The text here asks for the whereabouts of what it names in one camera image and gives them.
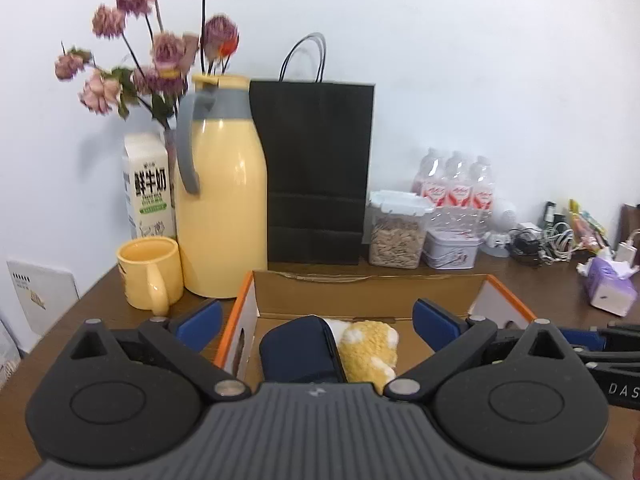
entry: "gray gripper base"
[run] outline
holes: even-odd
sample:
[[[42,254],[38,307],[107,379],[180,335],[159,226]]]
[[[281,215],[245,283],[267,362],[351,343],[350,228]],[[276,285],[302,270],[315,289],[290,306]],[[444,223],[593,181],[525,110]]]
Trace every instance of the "gray gripper base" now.
[[[44,462],[30,480],[602,480],[588,462],[514,471],[445,442],[414,404],[370,384],[263,384],[254,397],[216,404],[171,452],[116,470]]]

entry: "water bottle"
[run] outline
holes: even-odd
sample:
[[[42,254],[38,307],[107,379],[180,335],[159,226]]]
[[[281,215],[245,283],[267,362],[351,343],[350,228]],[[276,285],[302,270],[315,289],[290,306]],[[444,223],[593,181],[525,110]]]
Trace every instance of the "water bottle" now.
[[[469,231],[469,203],[471,182],[466,173],[466,161],[460,152],[453,152],[445,165],[447,193],[445,196],[446,229],[455,232]]]
[[[427,197],[435,206],[428,225],[429,229],[443,227],[444,216],[442,211],[447,192],[447,181],[444,175],[442,156],[437,150],[429,148],[429,153],[420,163],[420,171],[415,179],[420,183],[418,194]]]
[[[491,161],[485,156],[478,156],[478,160],[469,168],[469,179],[472,182],[470,228],[475,236],[482,236],[488,230],[494,202],[495,182],[491,174]]]
[[[420,161],[420,169],[415,174],[414,182],[411,184],[411,192],[420,195],[425,179],[434,175],[437,170],[442,172],[441,166],[440,154],[435,148],[429,148],[428,153]]]

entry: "purple box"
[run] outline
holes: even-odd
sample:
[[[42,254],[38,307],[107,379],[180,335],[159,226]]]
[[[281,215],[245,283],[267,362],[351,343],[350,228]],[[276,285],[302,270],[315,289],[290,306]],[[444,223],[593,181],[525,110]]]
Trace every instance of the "purple box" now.
[[[594,258],[584,283],[591,304],[617,316],[626,316],[638,293],[628,278],[619,278],[602,258]]]

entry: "blue gripper pad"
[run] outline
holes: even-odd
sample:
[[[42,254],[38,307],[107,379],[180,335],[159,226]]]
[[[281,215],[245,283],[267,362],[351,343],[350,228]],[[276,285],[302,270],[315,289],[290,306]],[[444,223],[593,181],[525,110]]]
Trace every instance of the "blue gripper pad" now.
[[[606,339],[597,332],[577,328],[561,328],[560,332],[572,345],[586,346],[592,352],[602,352]]]
[[[222,303],[212,300],[176,321],[174,335],[194,352],[201,352],[222,328]]]
[[[434,352],[444,348],[467,329],[463,320],[429,300],[414,303],[412,318],[415,333]]]

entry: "plastic storage container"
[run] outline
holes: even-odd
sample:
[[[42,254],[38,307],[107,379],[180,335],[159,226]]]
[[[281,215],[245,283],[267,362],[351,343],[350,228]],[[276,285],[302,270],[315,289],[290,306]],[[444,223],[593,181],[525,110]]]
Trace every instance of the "plastic storage container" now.
[[[429,230],[424,257],[433,269],[472,269],[481,242],[469,234]]]
[[[373,211],[369,263],[415,269],[420,264],[433,203],[415,193],[383,190],[371,193],[369,206]]]

